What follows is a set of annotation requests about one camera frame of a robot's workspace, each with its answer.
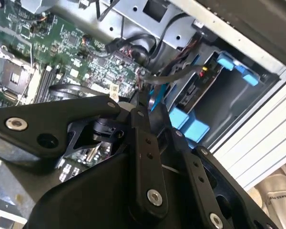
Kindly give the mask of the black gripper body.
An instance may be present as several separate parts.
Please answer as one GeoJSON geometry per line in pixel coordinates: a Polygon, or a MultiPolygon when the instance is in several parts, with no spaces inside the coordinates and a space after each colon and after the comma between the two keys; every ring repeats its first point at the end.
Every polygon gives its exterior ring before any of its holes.
{"type": "Polygon", "coordinates": [[[28,229],[194,229],[179,201],[181,179],[161,163],[147,122],[130,122],[115,154],[52,188],[28,229]]]}

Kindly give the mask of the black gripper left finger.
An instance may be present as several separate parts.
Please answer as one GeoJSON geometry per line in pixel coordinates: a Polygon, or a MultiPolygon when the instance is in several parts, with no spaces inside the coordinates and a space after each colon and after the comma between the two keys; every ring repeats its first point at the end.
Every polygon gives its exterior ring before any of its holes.
{"type": "Polygon", "coordinates": [[[0,159],[48,174],[62,157],[100,142],[116,152],[128,123],[150,124],[147,98],[138,93],[129,110],[105,95],[1,108],[0,159]]]}

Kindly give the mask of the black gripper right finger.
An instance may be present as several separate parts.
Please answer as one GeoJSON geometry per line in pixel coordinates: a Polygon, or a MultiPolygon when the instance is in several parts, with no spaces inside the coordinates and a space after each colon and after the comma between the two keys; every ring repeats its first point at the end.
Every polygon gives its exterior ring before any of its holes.
{"type": "Polygon", "coordinates": [[[179,201],[195,229],[275,229],[275,223],[203,146],[190,148],[164,104],[150,113],[161,163],[179,173],[179,201]]]}

